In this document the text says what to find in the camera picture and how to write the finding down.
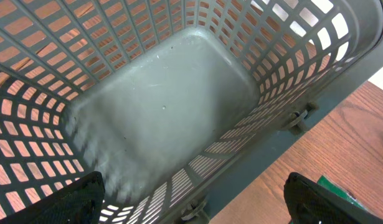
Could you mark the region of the green 3M gloves package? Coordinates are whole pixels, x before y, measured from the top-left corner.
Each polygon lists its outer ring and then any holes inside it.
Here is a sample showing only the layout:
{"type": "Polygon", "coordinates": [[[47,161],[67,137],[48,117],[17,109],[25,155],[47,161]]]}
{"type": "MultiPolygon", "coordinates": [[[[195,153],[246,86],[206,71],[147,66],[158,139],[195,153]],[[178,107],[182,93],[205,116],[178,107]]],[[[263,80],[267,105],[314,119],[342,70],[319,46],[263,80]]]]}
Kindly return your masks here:
{"type": "Polygon", "coordinates": [[[317,184],[324,187],[325,189],[329,190],[330,192],[336,194],[337,196],[343,198],[344,200],[348,201],[349,203],[355,205],[356,207],[359,207],[363,210],[367,210],[367,208],[361,204],[355,196],[350,191],[347,191],[346,189],[343,189],[339,185],[335,184],[334,182],[330,181],[327,177],[321,176],[317,184]]]}

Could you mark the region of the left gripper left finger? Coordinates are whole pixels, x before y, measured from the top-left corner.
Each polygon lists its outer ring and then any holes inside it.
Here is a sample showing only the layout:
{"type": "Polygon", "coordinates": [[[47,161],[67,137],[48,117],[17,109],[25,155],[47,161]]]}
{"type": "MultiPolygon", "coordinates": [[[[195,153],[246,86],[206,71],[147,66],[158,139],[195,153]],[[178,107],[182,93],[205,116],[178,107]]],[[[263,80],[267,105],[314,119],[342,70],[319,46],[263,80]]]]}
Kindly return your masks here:
{"type": "Polygon", "coordinates": [[[0,220],[0,224],[98,223],[105,196],[102,174],[93,171],[35,204],[0,220]]]}

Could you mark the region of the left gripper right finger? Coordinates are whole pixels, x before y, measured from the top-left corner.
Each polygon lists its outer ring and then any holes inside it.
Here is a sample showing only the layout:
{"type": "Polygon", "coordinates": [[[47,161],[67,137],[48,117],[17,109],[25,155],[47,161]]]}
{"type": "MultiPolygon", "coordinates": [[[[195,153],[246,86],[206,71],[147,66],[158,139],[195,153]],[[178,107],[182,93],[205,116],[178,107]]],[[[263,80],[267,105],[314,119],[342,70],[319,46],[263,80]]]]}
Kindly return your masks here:
{"type": "Polygon", "coordinates": [[[284,199],[292,224],[383,224],[383,219],[349,203],[307,177],[292,172],[284,185],[284,199]]]}

